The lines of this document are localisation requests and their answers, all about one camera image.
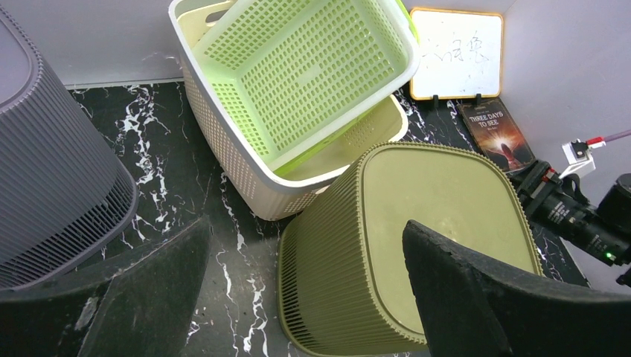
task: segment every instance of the light green basket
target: light green basket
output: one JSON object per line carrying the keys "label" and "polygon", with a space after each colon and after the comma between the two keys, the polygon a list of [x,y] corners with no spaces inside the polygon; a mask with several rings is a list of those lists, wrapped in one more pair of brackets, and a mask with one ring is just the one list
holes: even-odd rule
{"label": "light green basket", "polygon": [[378,145],[283,232],[278,311],[295,346],[314,356],[426,347],[403,256],[410,219],[542,274],[515,191],[490,160],[437,145]]}
{"label": "light green basket", "polygon": [[193,54],[215,104],[286,173],[414,75],[410,24],[397,0],[239,0]]}

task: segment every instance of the bin lid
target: bin lid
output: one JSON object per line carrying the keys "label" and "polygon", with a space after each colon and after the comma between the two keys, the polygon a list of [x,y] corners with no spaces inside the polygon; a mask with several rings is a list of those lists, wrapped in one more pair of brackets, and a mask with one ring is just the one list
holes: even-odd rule
{"label": "bin lid", "polygon": [[366,154],[359,183],[374,288],[390,317],[408,331],[423,333],[413,313],[417,306],[403,256],[403,229],[410,219],[468,248],[542,274],[514,189],[494,163],[478,154],[427,144],[386,144]]}
{"label": "bin lid", "polygon": [[18,36],[15,26],[0,12],[0,113],[20,97],[34,73],[33,62]]}

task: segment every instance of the wall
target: wall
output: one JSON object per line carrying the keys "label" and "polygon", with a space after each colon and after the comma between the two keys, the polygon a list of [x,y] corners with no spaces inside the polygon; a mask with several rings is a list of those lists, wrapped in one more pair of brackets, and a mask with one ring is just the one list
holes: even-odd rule
{"label": "wall", "polygon": [[[515,0],[405,0],[503,13]],[[179,78],[170,0],[4,0],[66,85]]]}
{"label": "wall", "polygon": [[[631,129],[631,1],[517,0],[505,14],[502,99],[537,157],[563,170],[561,144]],[[598,203],[631,172],[631,138],[595,150],[597,170],[583,192]],[[596,289],[629,292],[612,269],[581,251],[576,260]]]}

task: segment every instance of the book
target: book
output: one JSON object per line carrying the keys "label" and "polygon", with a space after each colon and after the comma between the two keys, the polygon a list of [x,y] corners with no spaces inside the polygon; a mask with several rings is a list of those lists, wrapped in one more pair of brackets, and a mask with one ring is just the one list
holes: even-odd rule
{"label": "book", "polygon": [[482,152],[505,173],[531,164],[534,154],[506,106],[499,98],[458,104],[458,111]]}

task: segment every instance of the marble table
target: marble table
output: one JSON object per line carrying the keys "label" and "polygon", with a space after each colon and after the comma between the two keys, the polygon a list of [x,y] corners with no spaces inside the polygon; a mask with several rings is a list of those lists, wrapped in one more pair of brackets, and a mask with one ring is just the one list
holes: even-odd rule
{"label": "marble table", "polygon": [[[182,83],[71,91],[140,190],[132,224],[79,268],[134,249],[202,214],[211,218],[211,259],[190,322],[184,356],[307,356],[278,323],[275,275],[278,240],[291,220],[258,219],[208,147]],[[409,117],[404,140],[477,150],[455,110],[395,93]],[[586,285],[560,239],[534,227],[548,277]],[[394,356],[428,356],[399,353]]]}

